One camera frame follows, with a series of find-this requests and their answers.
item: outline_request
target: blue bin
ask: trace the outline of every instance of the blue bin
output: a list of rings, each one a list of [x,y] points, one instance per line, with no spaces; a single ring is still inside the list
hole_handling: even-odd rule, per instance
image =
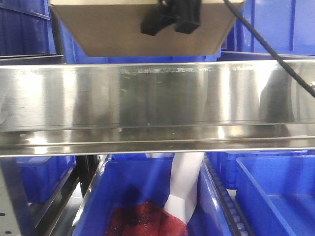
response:
[[[116,207],[151,200],[160,207],[169,195],[172,159],[110,161],[88,198],[73,236],[104,236]],[[220,201],[203,165],[198,179],[198,203],[188,223],[189,236],[231,236]]]
[[[243,16],[277,53],[315,55],[314,0],[247,0]],[[230,32],[225,48],[266,52],[240,21]]]
[[[68,64],[210,62],[217,61],[221,55],[219,51],[216,55],[209,56],[88,57],[62,23],[60,23],[60,31],[63,53]]]
[[[46,0],[0,1],[0,56],[56,53]]]
[[[208,152],[208,158],[216,169],[224,186],[228,189],[236,188],[236,175],[238,157],[245,156],[301,156],[306,155],[307,150],[298,151],[230,151],[230,152]]]
[[[16,160],[28,202],[47,201],[60,180],[57,157],[18,157]]]
[[[147,159],[145,153],[123,153],[123,154],[113,154],[111,159],[115,161],[119,160],[135,160],[135,159]]]
[[[58,176],[62,179],[72,166],[75,166],[75,156],[57,156]]]
[[[236,200],[256,236],[315,235],[315,156],[237,160]]]

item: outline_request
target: metal beam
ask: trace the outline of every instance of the metal beam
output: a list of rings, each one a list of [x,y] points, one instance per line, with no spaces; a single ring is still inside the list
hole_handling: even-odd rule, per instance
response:
[[[314,148],[313,104],[275,61],[2,66],[0,155]]]
[[[63,55],[0,57],[0,65],[50,65],[50,64],[65,64]]]

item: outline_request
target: metal rack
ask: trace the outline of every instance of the metal rack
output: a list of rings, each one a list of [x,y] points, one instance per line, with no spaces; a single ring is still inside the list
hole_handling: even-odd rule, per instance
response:
[[[313,82],[315,60],[289,63]],[[14,170],[10,157],[312,149],[312,101],[275,61],[1,66],[0,156],[6,158],[1,159],[0,180],[7,191],[0,206],[6,200],[5,206],[11,208],[0,208],[1,213],[10,212],[0,217],[13,217],[10,226],[15,227],[6,230],[11,234],[34,233],[25,196],[12,195],[9,188],[23,192],[17,191],[16,186],[22,186],[12,178],[13,172],[6,171],[7,165]],[[88,178],[81,176],[88,180],[84,189],[96,168],[95,161],[93,165],[87,160],[91,157],[84,157],[85,165],[79,168],[94,168]],[[61,194],[59,207],[51,208],[59,215],[79,177],[77,170],[69,173],[52,204],[33,211],[40,235],[47,229],[40,224],[43,212],[48,214]],[[65,196],[63,188],[68,189]]]

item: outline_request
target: black wire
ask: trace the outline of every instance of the black wire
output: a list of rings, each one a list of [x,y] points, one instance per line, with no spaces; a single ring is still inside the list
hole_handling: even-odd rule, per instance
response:
[[[255,38],[260,42],[260,44],[269,52],[269,54],[277,60],[277,62],[282,66],[282,68],[292,76],[296,82],[301,85],[311,96],[315,98],[315,90],[306,83],[301,76],[299,76],[289,65],[286,63],[275,50],[270,47],[270,45],[263,39],[263,37],[255,30],[253,26],[242,16],[241,13],[235,8],[235,6],[229,0],[223,0],[230,11],[239,19],[245,27],[255,36]]]

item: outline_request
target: black clamp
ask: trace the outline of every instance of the black clamp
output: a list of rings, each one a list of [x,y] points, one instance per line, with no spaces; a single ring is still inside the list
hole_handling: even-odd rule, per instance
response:
[[[191,34],[200,26],[201,0],[158,0],[141,23],[141,33],[156,35],[176,23],[175,31]]]

